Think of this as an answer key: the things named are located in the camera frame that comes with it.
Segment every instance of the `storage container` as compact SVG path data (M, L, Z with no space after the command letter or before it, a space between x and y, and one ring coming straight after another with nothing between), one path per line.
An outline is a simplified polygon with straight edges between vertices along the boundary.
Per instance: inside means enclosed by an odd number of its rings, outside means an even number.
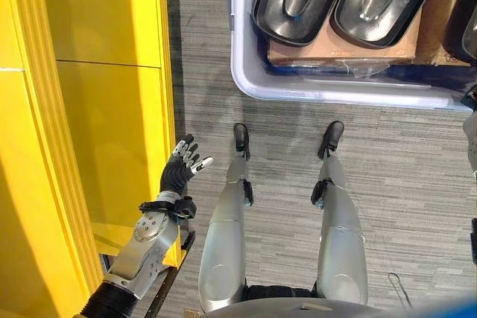
M254 1L230 0L230 68L237 87L245 94L263 100L470 110L459 102L462 91L429 85L446 82L444 68L391 66L390 71L360 78L333 69L272 68L265 59L267 43L252 20ZM430 68L428 84L413 83L412 78L426 76L423 68ZM450 73L449 81L461 80L461 89L472 82L470 68L455 67Z

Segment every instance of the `yellow cabinet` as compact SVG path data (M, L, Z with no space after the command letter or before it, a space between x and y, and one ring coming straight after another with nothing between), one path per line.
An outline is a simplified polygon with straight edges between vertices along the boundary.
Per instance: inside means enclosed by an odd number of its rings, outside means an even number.
M46 0L58 60L160 67L158 0Z
M0 72L0 114L0 317L71 316L89 291L72 257L22 72Z
M166 9L0 0L0 317L78 313L98 252L157 194L175 142Z
M140 203L159 192L169 155L159 69L58 62L63 99L98 250L115 255Z

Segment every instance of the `plastic bin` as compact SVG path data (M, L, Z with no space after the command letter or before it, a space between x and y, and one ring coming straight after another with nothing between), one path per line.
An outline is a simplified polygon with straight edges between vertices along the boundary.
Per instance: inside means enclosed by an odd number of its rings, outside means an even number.
M470 110L459 102L455 92L453 95L429 84L406 83L387 73L355 79L333 71L318 71L318 74L271 71L251 16L254 1L230 0L230 67L237 87L245 94L263 100Z

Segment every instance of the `metal wire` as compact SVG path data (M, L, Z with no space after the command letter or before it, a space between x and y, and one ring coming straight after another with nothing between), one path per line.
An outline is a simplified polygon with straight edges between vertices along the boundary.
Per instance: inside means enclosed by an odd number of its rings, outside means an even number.
M388 281L389 281L389 283L391 283L391 285L393 286L394 290L396 291L396 294L397 294L397 296L399 297L399 300L401 301L401 305L402 305L403 307L405 307L404 301L402 300L402 297L401 297L401 295L399 294L399 290L397 289L396 285L395 285L394 282L393 282L393 279L392 279L393 277L394 277L395 279L397 279L397 284L399 285L399 288L401 289L402 293L404 294L404 297L405 297L406 302L408 303L408 306L409 306L410 308L412 308L411 300L409 299L409 295L408 295L408 293L406 292L404 286L403 286L402 283L401 283L401 278L400 278L396 273L394 273L394 272L389 272L389 273L388 273Z

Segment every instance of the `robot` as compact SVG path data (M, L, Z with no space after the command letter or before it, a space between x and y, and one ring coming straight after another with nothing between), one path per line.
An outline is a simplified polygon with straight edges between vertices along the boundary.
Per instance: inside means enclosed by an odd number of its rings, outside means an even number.
M474 174L477 173L476 125L477 112L474 112L464 123ZM366 306L364 237L355 206L345 189L344 170L333 155L344 132L343 123L334 121L328 126L318 150L323 166L312 193L312 205L323 210L323 223L317 279L312 290L247 286L244 210L253 205L247 172L249 135L243 124L236 124L233 132L236 154L210 219L200 263L198 288L205 317L385 316ZM188 197L182 198L186 183L213 162L212 157L199 160L197 149L192 135L176 146L162 173L157 200L141 206L143 216L135 226L133 237L77 318L130 317L162 269L164 254L177 237L177 218L188 217L193 203ZM475 310L475 301L471 307Z

